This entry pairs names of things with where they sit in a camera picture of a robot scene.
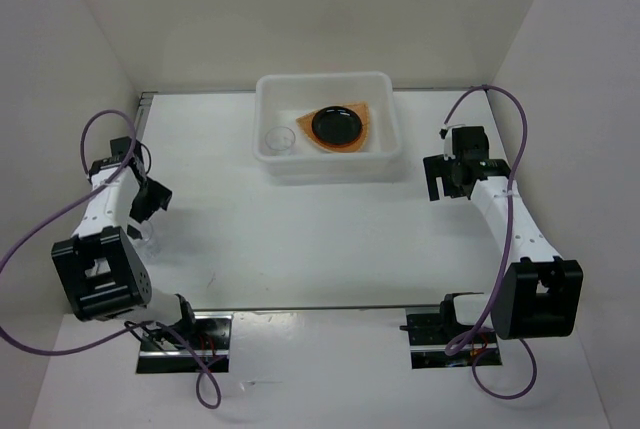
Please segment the clear plastic cup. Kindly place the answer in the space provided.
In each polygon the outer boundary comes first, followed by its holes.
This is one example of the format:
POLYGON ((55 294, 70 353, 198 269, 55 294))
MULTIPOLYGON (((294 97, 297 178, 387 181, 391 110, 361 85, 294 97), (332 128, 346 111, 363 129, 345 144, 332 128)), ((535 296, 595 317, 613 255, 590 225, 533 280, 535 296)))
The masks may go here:
POLYGON ((143 261, 150 261, 159 255, 161 245, 150 221, 129 224, 127 226, 127 235, 143 261))
POLYGON ((277 126, 266 133, 264 142, 270 156, 289 156, 293 153, 296 134, 289 127, 277 126))

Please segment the black round plate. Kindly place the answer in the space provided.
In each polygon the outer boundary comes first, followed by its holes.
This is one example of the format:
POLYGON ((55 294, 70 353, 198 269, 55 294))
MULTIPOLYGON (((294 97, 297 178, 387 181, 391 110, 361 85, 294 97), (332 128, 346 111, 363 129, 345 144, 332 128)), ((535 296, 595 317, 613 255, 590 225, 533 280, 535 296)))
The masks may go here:
POLYGON ((363 131, 359 115, 343 106, 320 109, 311 121, 312 133, 330 144, 347 144, 356 140, 363 131))

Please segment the tan woven triangular plate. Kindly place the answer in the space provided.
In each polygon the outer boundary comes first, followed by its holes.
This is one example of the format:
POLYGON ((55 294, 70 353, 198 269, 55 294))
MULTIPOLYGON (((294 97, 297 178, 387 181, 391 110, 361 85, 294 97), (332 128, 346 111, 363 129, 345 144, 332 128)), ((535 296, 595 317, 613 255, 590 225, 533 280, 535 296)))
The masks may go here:
MULTIPOLYGON (((370 118, 369 105, 368 105, 367 102, 356 102, 356 103, 348 103, 348 104, 343 104, 343 105, 332 105, 332 106, 343 106, 343 107, 346 107, 346 108, 354 110, 356 112, 356 114, 360 116, 360 118, 362 120, 362 123, 363 123, 363 131, 365 131, 368 134, 368 137, 369 137, 371 118, 370 118)), ((312 129, 311 129, 312 117, 320 109, 308 112, 308 113, 298 117, 295 120, 297 128, 301 131, 301 133, 304 136, 305 136, 305 133, 307 133, 307 134, 312 133, 312 129)))

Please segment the orange plastic plate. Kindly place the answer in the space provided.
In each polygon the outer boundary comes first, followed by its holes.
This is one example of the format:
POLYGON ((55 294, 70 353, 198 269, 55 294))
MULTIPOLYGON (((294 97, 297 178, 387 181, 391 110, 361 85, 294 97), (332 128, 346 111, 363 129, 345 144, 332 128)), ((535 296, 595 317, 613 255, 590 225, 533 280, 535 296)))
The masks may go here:
POLYGON ((368 140, 368 134, 362 131, 359 137, 347 144, 330 144, 317 138, 313 133, 305 133, 306 139, 315 147, 333 153, 355 153, 359 152, 368 140))

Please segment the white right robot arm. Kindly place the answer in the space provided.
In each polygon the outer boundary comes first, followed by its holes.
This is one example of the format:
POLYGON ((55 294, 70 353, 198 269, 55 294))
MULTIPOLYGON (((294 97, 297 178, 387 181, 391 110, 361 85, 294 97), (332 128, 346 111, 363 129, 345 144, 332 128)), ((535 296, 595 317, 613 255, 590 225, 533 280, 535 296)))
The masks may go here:
POLYGON ((583 282, 575 260, 547 241, 524 204, 506 161, 489 156, 481 126, 443 128, 444 151, 423 160, 429 198, 466 198, 506 251, 497 289, 488 294, 449 294, 438 330, 450 342, 474 325, 503 339, 567 337, 574 329, 583 282))

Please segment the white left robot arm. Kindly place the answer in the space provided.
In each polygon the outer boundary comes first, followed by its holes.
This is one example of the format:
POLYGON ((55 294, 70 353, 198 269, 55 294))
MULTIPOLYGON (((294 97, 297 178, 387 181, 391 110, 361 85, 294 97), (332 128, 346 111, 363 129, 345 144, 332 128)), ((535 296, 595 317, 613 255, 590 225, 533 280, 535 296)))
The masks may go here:
POLYGON ((156 338, 188 348, 199 336, 191 305, 153 287, 134 245, 143 239, 143 223, 168 208, 172 191, 146 174, 139 141, 113 139, 110 150, 89 169, 92 187, 101 192, 90 199, 71 237, 51 250, 64 293, 83 322, 147 322, 156 338))

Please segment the translucent white plastic bin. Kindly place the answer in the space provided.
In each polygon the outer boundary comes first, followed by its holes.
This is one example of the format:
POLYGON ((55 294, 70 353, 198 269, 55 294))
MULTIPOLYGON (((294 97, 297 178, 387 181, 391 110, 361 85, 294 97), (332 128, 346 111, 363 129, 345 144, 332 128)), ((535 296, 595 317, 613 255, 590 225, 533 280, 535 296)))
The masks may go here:
POLYGON ((393 181, 402 153, 392 83, 382 72, 267 75, 257 82, 253 154, 276 180, 393 181))

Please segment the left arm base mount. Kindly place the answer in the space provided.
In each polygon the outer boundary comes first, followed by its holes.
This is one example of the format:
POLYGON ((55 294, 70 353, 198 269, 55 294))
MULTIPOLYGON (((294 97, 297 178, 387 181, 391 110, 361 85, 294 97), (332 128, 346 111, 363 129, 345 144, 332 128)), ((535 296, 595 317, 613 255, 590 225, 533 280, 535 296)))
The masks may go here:
MULTIPOLYGON (((194 331, 184 339, 213 373, 227 373, 232 314, 197 311, 195 321, 194 331)), ((137 374, 191 374, 200 371, 200 366, 184 345, 159 327, 151 325, 136 329, 135 338, 139 342, 137 374)))

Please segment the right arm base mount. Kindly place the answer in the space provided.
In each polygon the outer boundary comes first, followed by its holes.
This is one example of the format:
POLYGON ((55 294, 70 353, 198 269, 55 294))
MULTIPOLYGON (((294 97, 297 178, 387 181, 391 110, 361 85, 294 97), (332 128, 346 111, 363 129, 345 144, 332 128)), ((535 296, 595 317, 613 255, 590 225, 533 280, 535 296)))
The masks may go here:
POLYGON ((407 335, 413 370, 470 368, 474 362, 478 366, 502 364, 497 337, 493 333, 475 336, 459 353, 449 356, 445 353, 446 344, 464 332, 465 326, 446 321, 438 305, 409 308, 405 314, 406 321, 399 329, 407 335))

